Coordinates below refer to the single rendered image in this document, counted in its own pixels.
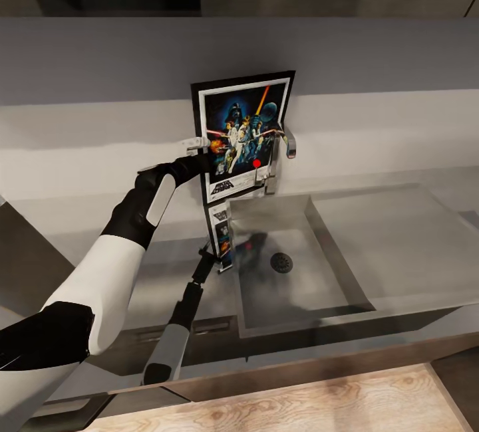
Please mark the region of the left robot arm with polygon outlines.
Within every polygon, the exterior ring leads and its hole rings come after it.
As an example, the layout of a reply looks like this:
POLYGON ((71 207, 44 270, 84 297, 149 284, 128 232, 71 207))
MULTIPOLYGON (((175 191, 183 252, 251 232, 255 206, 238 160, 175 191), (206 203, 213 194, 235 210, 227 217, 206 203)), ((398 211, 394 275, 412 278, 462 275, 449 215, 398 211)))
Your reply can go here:
POLYGON ((150 240, 176 187, 210 173, 204 137, 178 141, 179 158, 140 169, 135 188, 38 314, 0 330, 0 432, 17 432, 90 355, 101 355, 125 322, 150 240))

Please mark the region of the poster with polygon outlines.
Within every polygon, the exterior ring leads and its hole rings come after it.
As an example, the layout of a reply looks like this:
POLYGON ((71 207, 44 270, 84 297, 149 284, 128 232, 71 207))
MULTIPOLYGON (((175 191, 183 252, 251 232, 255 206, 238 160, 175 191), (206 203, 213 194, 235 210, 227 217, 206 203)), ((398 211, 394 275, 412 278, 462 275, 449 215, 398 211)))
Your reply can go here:
POLYGON ((195 137, 211 144, 197 154, 217 155, 210 173, 200 174, 203 205, 253 189, 269 173, 275 124, 284 123, 295 70, 192 83, 195 137))

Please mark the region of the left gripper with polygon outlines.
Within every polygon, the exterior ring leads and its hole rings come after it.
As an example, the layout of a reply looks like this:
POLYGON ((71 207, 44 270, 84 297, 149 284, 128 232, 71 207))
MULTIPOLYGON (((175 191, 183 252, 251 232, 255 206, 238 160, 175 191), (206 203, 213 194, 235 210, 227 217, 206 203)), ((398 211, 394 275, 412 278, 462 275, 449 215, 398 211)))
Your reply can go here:
POLYGON ((184 158, 177 158, 174 162, 179 162, 188 171, 188 181, 192 178, 200 175, 201 173, 210 173, 213 170, 212 164, 217 158, 217 155, 209 155, 205 154, 197 154, 195 153, 194 156, 186 156, 184 158))

